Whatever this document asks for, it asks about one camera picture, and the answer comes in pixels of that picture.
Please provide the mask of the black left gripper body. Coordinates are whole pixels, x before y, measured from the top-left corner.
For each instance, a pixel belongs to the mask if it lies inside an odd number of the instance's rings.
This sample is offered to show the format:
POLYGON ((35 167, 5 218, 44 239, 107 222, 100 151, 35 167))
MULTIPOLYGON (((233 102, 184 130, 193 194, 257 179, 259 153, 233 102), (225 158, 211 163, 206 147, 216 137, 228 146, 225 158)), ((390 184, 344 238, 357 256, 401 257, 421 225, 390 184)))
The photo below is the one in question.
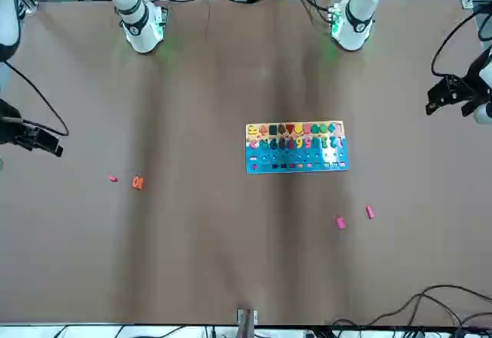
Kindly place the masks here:
POLYGON ((462 82, 464 83, 465 104, 461 107, 461 114, 467 117, 482 104, 487 103, 487 84, 480 76, 465 76, 462 82))

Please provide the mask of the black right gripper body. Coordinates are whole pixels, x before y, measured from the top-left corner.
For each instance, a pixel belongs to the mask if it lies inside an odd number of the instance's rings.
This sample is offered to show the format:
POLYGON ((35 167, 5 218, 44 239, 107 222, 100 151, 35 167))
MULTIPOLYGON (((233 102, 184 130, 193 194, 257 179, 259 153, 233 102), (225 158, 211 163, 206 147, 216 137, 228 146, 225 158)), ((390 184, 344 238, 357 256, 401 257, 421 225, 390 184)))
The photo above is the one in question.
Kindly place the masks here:
POLYGON ((1 100, 1 144, 15 143, 15 139, 20 137, 24 132, 24 128, 21 123, 7 122, 5 118, 17 118, 20 119, 20 115, 17 108, 10 105, 4 100, 1 100))

